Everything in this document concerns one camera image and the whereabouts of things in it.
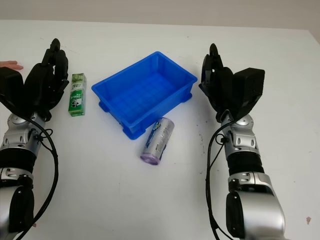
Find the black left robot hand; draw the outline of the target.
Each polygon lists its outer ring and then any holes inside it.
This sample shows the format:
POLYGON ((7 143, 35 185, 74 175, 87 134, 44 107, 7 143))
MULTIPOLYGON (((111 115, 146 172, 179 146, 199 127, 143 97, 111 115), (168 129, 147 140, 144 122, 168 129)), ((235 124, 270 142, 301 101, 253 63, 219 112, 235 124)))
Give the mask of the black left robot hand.
POLYGON ((53 39, 42 62, 32 68, 23 85, 29 112, 37 113, 46 122, 52 118, 50 110, 59 103, 69 84, 68 66, 60 41, 53 39))

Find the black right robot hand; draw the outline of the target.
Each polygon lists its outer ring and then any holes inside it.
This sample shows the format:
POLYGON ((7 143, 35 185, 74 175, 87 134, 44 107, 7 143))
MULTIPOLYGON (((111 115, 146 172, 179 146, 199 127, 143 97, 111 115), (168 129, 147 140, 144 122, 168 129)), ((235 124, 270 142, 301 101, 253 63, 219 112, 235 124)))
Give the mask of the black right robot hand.
POLYGON ((226 112, 234 107, 232 100, 232 83, 234 74, 230 68, 223 65, 217 46, 213 43, 205 56, 201 70, 199 88, 207 96, 211 106, 216 111, 216 120, 222 123, 226 112))

